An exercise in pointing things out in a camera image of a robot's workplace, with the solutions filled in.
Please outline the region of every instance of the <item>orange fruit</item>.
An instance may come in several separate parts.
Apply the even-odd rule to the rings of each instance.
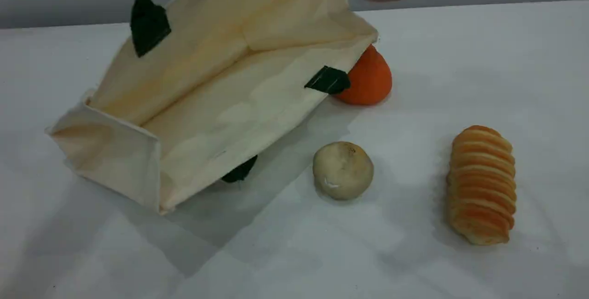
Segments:
[[[335,96],[346,104],[378,104],[387,98],[393,87],[391,69],[373,45],[364,51],[348,77],[352,86]]]

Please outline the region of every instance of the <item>white mushroom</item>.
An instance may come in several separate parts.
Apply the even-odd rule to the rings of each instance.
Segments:
[[[351,200],[370,186],[374,165],[360,146],[335,142],[315,154],[313,176],[321,192],[336,200]]]

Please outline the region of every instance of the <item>pastry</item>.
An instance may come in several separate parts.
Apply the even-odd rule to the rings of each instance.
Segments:
[[[513,147],[497,131],[472,126],[452,143],[448,218],[475,245],[509,241],[517,201]]]

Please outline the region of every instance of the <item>white tablecloth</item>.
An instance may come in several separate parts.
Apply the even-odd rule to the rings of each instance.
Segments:
[[[76,177],[50,125],[99,82],[125,24],[0,30],[0,298],[589,297],[589,1],[362,12],[395,87],[324,102],[260,155],[160,217]],[[493,127],[517,160],[511,241],[444,223],[453,137]],[[315,151],[372,157],[352,203],[320,198]]]

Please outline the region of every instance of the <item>bag handle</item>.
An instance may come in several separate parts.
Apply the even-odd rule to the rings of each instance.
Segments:
[[[171,32],[166,10],[151,0],[135,0],[131,10],[131,35],[139,58],[154,49]]]

